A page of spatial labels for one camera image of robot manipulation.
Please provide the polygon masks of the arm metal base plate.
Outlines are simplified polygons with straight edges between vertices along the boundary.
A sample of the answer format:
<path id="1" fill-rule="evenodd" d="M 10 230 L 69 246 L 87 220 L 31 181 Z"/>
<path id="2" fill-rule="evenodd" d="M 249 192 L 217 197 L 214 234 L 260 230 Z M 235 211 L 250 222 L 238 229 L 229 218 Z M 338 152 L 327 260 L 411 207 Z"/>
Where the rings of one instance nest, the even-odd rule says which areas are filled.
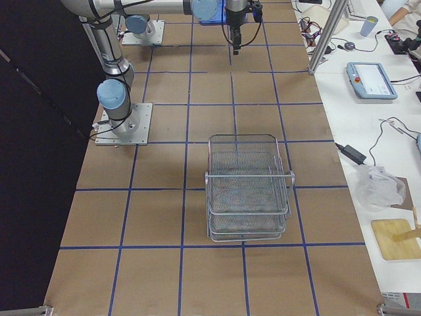
<path id="1" fill-rule="evenodd" d="M 149 20 L 131 23 L 126 27 L 122 44 L 125 46 L 160 46 L 164 34 L 163 20 Z"/>
<path id="2" fill-rule="evenodd" d="M 108 114 L 103 110 L 101 121 L 104 124 L 98 126 L 98 135 L 95 136 L 96 145 L 147 145 L 151 117 L 153 112 L 152 103 L 132 103 L 131 115 L 117 129 L 112 127 L 119 125 L 113 121 L 109 124 Z"/>

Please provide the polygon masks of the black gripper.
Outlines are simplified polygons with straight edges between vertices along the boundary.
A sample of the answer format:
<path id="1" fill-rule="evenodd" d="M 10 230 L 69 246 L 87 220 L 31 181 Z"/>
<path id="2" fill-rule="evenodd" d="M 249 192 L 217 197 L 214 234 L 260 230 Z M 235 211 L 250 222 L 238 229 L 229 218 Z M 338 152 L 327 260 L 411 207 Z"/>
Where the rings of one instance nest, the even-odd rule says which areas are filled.
<path id="1" fill-rule="evenodd" d="M 233 54 L 238 55 L 239 48 L 241 48 L 241 26 L 245 23 L 247 13 L 247 1 L 227 0 L 225 10 L 230 38 L 233 39 Z"/>

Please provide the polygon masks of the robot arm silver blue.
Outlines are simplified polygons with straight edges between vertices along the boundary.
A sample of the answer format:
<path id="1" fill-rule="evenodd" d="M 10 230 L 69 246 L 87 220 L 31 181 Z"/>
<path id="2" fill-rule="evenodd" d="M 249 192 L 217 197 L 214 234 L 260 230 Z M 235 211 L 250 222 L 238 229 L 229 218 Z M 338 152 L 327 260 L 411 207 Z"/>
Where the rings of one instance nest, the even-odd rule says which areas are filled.
<path id="1" fill-rule="evenodd" d="M 127 31 L 138 39 L 146 40 L 155 35 L 155 27 L 150 18 L 142 15 L 131 15 L 126 17 L 125 22 Z"/>
<path id="2" fill-rule="evenodd" d="M 138 36 L 153 34 L 150 14 L 193 15 L 210 20 L 217 13 L 218 1 L 63 1 L 63 5 L 80 17 L 90 29 L 105 71 L 106 80 L 97 88 L 100 104 L 106 111 L 110 132 L 120 139 L 132 136 L 139 126 L 130 100 L 134 69 L 122 54 L 112 15 L 125 18 L 126 27 Z"/>

